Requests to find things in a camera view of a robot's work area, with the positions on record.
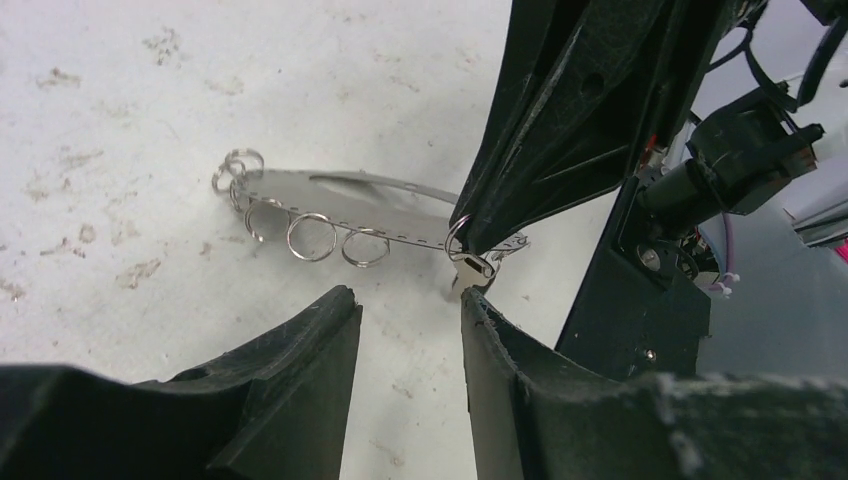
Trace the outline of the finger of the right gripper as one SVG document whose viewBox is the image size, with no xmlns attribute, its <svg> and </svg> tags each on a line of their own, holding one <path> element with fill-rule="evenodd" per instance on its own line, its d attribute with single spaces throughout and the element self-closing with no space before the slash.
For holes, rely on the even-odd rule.
<svg viewBox="0 0 848 480">
<path fill-rule="evenodd" d="M 452 219 L 469 253 L 617 188 L 682 126 L 732 1 L 516 1 Z"/>
</svg>

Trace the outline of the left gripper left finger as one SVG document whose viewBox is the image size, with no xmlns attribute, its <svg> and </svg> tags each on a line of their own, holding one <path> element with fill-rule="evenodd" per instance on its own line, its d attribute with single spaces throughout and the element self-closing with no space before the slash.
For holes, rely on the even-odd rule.
<svg viewBox="0 0 848 480">
<path fill-rule="evenodd" d="M 266 333 L 172 379 L 141 388 L 236 404 L 217 414 L 236 426 L 204 465 L 215 479 L 336 479 L 363 308 L 353 290 L 331 288 Z"/>
</svg>

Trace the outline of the grey key holder with rings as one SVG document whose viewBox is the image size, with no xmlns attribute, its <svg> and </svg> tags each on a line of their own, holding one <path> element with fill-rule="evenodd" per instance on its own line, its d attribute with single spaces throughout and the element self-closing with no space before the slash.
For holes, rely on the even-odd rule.
<svg viewBox="0 0 848 480">
<path fill-rule="evenodd" d="M 340 183 L 362 192 L 358 197 L 335 191 Z M 211 177 L 211 187 L 229 198 L 233 210 L 243 216 L 248 234 L 263 243 L 267 237 L 254 226 L 261 208 L 275 208 L 284 215 L 286 242 L 292 254 L 306 262 L 319 262 L 354 236 L 368 235 L 384 241 L 384 252 L 394 243 L 443 250 L 451 259 L 462 252 L 457 239 L 468 219 L 451 223 L 446 215 L 406 210 L 389 200 L 367 200 L 377 189 L 391 189 L 415 199 L 429 198 L 454 206 L 458 195 L 439 188 L 411 183 L 364 171 L 283 170 L 265 166 L 265 159 L 250 148 L 228 152 Z M 306 253 L 292 246 L 292 234 L 304 221 L 320 222 L 333 233 L 331 246 L 323 253 Z"/>
</svg>

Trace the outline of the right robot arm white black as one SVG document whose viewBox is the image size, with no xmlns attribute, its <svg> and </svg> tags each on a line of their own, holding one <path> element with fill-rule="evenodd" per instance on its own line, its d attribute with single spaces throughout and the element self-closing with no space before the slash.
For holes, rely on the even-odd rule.
<svg viewBox="0 0 848 480">
<path fill-rule="evenodd" d="M 640 196 L 650 231 L 676 238 L 721 213 L 746 215 L 813 167 L 810 103 L 847 33 L 843 1 L 809 1 L 826 29 L 796 91 L 772 81 L 748 41 L 756 88 L 704 118 L 692 104 L 713 53 L 753 33 L 763 1 L 516 1 L 483 139 L 450 218 L 452 258 L 494 250 L 521 228 L 635 175 L 652 148 L 694 124 L 690 158 Z"/>
</svg>

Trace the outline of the key with black tag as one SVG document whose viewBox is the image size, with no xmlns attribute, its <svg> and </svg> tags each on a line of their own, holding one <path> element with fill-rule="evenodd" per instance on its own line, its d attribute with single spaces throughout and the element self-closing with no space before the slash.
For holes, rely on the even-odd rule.
<svg viewBox="0 0 848 480">
<path fill-rule="evenodd" d="M 485 295 L 498 273 L 499 266 L 489 260 L 470 254 L 460 254 L 453 261 L 456 274 L 451 286 L 450 297 L 459 299 L 462 293 L 471 288 Z"/>
</svg>

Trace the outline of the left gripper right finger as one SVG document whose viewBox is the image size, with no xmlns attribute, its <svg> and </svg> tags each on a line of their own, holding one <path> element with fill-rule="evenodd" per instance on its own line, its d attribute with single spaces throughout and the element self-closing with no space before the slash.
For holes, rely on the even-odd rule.
<svg viewBox="0 0 848 480">
<path fill-rule="evenodd" d="M 633 479 L 618 388 L 508 321 L 477 290 L 461 297 L 463 363 L 480 479 Z"/>
</svg>

